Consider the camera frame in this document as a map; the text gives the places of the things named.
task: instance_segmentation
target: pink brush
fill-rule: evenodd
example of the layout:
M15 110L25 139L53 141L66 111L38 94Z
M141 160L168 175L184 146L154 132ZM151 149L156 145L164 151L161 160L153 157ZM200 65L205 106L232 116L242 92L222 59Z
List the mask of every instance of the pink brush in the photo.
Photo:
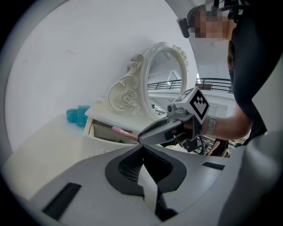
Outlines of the pink brush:
M113 129L114 131L116 131L117 133L120 133L120 134L126 136L127 138L130 138L130 139L132 139L132 140L138 142L138 138L137 138L136 136L134 136L133 134L130 134L130 133L126 132L125 130L123 130L123 129L119 128L119 127L115 127L115 126L113 126L112 129Z

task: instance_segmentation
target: railing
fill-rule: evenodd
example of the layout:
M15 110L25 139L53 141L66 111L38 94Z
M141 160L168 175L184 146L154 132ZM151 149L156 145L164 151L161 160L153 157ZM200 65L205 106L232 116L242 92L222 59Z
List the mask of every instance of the railing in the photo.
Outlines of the railing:
M178 90L181 88L182 80L171 80L159 83L151 83L147 85L148 90ZM201 90L219 90L228 93L232 92L230 79L219 78L200 78L197 79L195 86Z

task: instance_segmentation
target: black shirt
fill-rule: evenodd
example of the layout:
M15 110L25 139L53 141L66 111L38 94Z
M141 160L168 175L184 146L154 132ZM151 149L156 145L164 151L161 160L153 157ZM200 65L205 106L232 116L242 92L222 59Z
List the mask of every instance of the black shirt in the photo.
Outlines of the black shirt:
M237 104L252 122L245 144L266 132L252 98L265 83L282 53L281 29L276 25L278 21L274 17L254 8L244 10L232 33L233 71L229 72L232 89Z

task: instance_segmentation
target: person's arm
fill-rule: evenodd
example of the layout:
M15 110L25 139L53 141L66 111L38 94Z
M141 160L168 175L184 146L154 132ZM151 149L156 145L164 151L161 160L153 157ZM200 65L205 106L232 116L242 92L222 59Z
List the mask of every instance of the person's arm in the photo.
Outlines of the person's arm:
M232 140L242 138L249 133L252 125L250 118L242 111L238 104L236 104L234 116L214 118L216 119L216 128L211 136L220 139ZM205 119L202 135L205 135L207 130L208 119Z

